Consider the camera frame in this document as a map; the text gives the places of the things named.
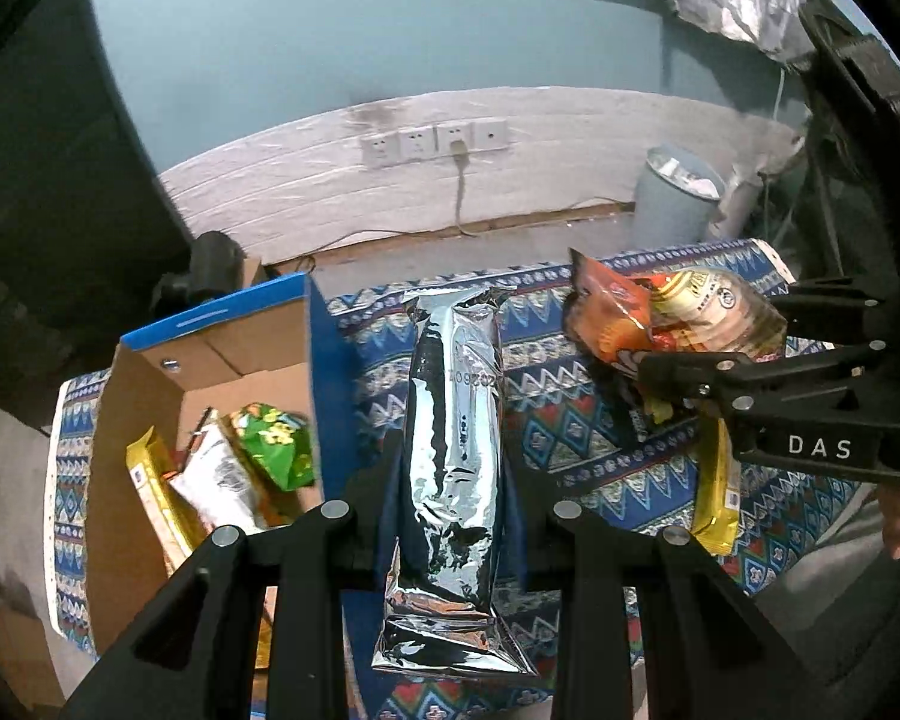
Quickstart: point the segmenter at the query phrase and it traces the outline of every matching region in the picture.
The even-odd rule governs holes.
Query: blue patterned fabric
[[[84,522],[93,433],[98,401],[109,370],[72,379],[59,408],[56,444],[56,490],[53,506],[53,573],[56,619],[60,632],[80,649],[96,656],[87,611]]]
[[[772,257],[754,241],[631,253],[604,262],[622,274],[714,266],[740,274],[764,295],[787,289]],[[697,486],[692,454],[696,420],[691,413],[677,410],[672,420],[652,424],[643,415],[639,393],[622,377],[610,383],[616,388],[611,397],[598,394],[576,347],[560,331],[569,277],[569,266],[543,264],[389,284],[332,299],[328,308],[362,361],[357,408],[365,461],[372,463],[379,457],[386,430],[403,425],[413,349],[413,325],[402,309],[405,290],[477,284],[509,287],[514,293],[501,312],[505,429],[519,433],[524,461],[553,475],[568,497],[618,527],[644,533],[673,523],[689,527]],[[788,341],[788,354],[820,348],[821,344],[811,341]],[[744,487],[741,526],[725,570],[749,592],[773,581],[805,549],[788,536],[781,552],[780,536],[774,536],[776,543],[770,544],[770,531],[784,533],[792,528],[796,541],[812,543],[852,489],[836,480],[831,483],[750,466],[744,470]],[[810,498],[817,501],[813,506]],[[786,523],[783,531],[780,523]],[[548,695],[559,634],[559,597],[523,594],[502,578],[496,601],[543,675],[540,690],[411,680],[396,683],[379,709],[367,709],[377,712],[379,720],[464,720]],[[628,612],[631,661],[637,661],[642,650],[632,592]],[[357,663],[358,676],[362,667],[365,664]]]

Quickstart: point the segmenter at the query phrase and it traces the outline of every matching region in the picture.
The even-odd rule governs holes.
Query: patterned blanket
[[[764,295],[786,292],[791,280],[775,252],[756,241],[625,254],[605,262],[623,274],[694,264],[730,269]],[[674,523],[689,527],[697,481],[696,420],[678,410],[670,421],[655,425],[644,418],[640,396],[628,381],[620,377],[602,386],[591,381],[576,347],[560,331],[569,277],[567,265],[522,266],[389,284],[330,300],[330,313],[362,361],[357,399],[365,459],[374,461],[384,432],[403,424],[413,348],[413,325],[401,307],[405,290],[511,287],[514,294],[501,314],[505,428],[519,433],[525,462],[553,475],[567,497],[618,527],[641,533]],[[789,338],[787,354],[821,348],[816,341]],[[815,543],[854,490],[855,485],[836,479],[744,466],[736,543],[732,554],[718,561],[746,593],[758,592]],[[642,646],[632,589],[626,600],[631,662],[636,662]],[[466,720],[546,698],[556,665],[559,594],[522,593],[504,576],[498,578],[495,601],[543,676],[538,689],[395,680],[379,709],[367,701],[371,716]]]

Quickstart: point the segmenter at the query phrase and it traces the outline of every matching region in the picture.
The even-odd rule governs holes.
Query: blue cardboard box
[[[166,581],[163,550],[125,450],[151,427],[183,449],[203,411],[269,403],[312,420],[317,485],[339,497],[356,469],[352,347],[313,279],[290,274],[126,334],[97,404],[82,529],[84,613],[98,655]]]

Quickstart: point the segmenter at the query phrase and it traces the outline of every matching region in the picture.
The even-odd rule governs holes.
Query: gray trash bin
[[[696,154],[669,143],[651,148],[634,196],[634,246],[702,241],[724,191],[724,180]]]

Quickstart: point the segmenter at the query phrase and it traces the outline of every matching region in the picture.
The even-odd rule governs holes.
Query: floor
[[[568,247],[607,256],[627,248],[630,226],[631,216],[620,214],[498,230],[476,237],[408,242],[359,261],[319,265],[314,278],[322,293],[331,296],[421,276],[567,262]],[[0,587],[13,605],[44,622],[60,686],[69,696],[93,662],[50,628],[42,526],[48,450],[44,435],[0,411]],[[542,720],[548,715],[546,706],[519,713],[520,720]]]

